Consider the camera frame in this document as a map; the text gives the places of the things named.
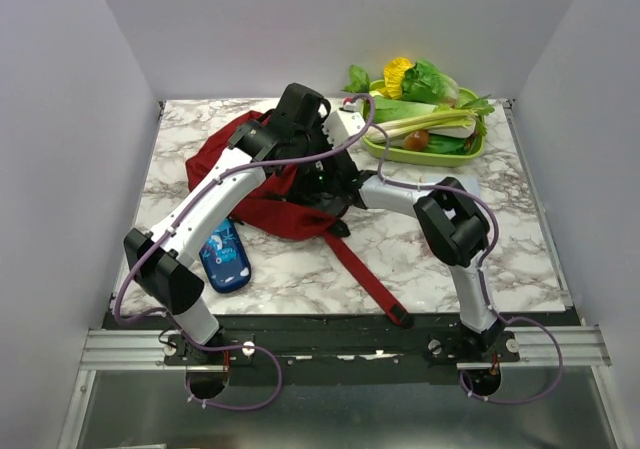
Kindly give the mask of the red student backpack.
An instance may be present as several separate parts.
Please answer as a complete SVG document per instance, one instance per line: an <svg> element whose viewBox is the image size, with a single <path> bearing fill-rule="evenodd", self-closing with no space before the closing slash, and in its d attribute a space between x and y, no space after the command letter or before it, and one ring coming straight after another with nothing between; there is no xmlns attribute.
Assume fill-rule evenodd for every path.
<svg viewBox="0 0 640 449"><path fill-rule="evenodd" d="M249 111L210 136L196 155L186 162L188 189L194 190L214 167L236 129L244 123L270 122L272 118L270 112ZM411 328L414 324L413 316L343 241L348 232L343 221L285 199L293 190L297 172L296 167L289 165L282 175L268 177L265 183L236 206L231 212L232 218L270 235L293 241L323 238L390 321L399 327Z"/></svg>

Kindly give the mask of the blue shark pencil case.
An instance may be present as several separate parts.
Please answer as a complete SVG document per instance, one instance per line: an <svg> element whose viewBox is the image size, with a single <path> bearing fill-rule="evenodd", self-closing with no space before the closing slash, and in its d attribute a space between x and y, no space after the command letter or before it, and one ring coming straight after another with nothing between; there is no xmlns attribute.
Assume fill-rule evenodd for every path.
<svg viewBox="0 0 640 449"><path fill-rule="evenodd" d="M229 294L246 286L252 269L234 222L225 219L208 237L200 261L212 288Z"/></svg>

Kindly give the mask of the flower cover Designer Fate book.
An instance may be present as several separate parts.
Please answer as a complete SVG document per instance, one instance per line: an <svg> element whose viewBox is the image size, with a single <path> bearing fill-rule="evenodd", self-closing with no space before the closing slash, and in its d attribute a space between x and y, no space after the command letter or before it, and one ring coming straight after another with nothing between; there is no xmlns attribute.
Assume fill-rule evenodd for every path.
<svg viewBox="0 0 640 449"><path fill-rule="evenodd" d="M463 188L476 196L480 196L480 186L478 180L474 177L456 176L456 179L460 182Z"/></svg>

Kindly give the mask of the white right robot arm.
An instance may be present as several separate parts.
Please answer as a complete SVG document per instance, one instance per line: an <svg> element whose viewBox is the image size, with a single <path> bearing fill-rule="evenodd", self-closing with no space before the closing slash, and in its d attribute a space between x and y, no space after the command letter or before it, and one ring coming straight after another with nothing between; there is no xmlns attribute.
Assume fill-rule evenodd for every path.
<svg viewBox="0 0 640 449"><path fill-rule="evenodd" d="M317 167L298 168L287 200L337 217L358 207L416 218L432 254L449 267L454 281L462 353L480 361L494 352L501 323L482 270L489 221L458 179L421 185L395 181L380 171L360 170L340 154Z"/></svg>

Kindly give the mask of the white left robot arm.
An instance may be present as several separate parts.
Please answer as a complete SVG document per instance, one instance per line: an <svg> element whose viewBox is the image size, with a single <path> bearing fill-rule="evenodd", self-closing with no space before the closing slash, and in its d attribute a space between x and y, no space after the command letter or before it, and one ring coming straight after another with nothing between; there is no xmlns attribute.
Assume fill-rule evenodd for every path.
<svg viewBox="0 0 640 449"><path fill-rule="evenodd" d="M294 163L314 164L330 149L323 124L329 101L299 83L289 84L276 107L240 123L222 138L222 152L186 199L147 232L132 229L124 249L129 273L188 337L187 351L201 364L222 349L220 324L202 296L191 266L211 233L269 175Z"/></svg>

